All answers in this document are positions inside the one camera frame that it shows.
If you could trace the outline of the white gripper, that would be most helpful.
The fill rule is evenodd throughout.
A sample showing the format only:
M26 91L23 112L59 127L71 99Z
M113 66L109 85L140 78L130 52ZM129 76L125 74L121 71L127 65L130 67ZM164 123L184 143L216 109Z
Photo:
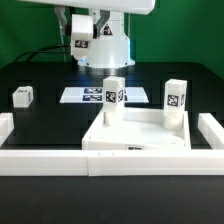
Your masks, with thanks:
M55 14L58 19L60 33L62 35L71 34L71 25L65 15L65 6L99 9L100 18L93 25L93 37L99 38L100 31L110 18L109 11L125 12L131 14L149 14L155 7L156 0L21 0L55 6Z

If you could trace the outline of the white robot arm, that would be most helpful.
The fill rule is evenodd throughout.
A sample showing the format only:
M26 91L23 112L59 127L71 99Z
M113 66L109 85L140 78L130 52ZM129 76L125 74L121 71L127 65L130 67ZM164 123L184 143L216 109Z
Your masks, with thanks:
M156 0L20 0L55 6L61 33L67 19L65 7L89 10L88 15L73 14L71 55L81 70L92 74L114 75L135 65L130 57L130 39L124 32L124 14L148 15Z

